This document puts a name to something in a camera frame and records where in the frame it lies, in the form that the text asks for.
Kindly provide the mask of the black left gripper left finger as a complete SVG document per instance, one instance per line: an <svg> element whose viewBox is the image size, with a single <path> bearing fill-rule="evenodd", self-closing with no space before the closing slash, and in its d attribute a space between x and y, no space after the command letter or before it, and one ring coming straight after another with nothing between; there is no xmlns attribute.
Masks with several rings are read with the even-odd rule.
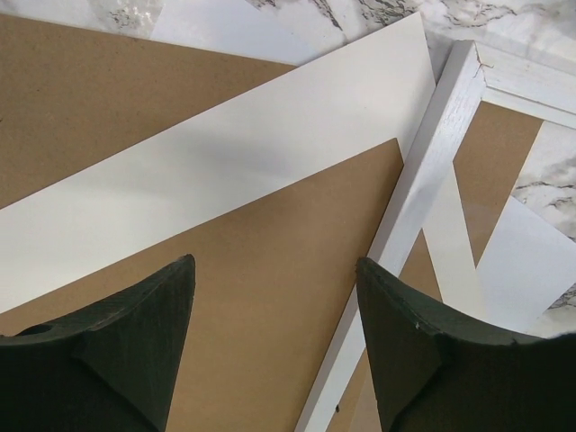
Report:
<svg viewBox="0 0 576 432"><path fill-rule="evenodd" d="M1 338L3 431L164 431L194 303L179 257L100 301Z"/></svg>

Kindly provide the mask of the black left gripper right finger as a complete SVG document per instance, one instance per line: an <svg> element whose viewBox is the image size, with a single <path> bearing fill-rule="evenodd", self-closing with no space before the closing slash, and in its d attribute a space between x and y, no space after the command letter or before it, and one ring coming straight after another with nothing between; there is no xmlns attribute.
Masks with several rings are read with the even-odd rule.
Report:
<svg viewBox="0 0 576 432"><path fill-rule="evenodd" d="M572 431L575 336L468 316L364 257L356 290L385 431Z"/></svg>

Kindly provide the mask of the white picture frame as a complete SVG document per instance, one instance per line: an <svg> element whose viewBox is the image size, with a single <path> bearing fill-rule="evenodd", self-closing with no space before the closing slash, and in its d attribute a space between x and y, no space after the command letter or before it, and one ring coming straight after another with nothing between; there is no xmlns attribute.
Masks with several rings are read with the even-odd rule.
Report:
<svg viewBox="0 0 576 432"><path fill-rule="evenodd" d="M453 42L368 255L399 275L424 240L442 299L494 321L476 265L454 161L481 104L571 128L575 76L474 40Z"/></svg>

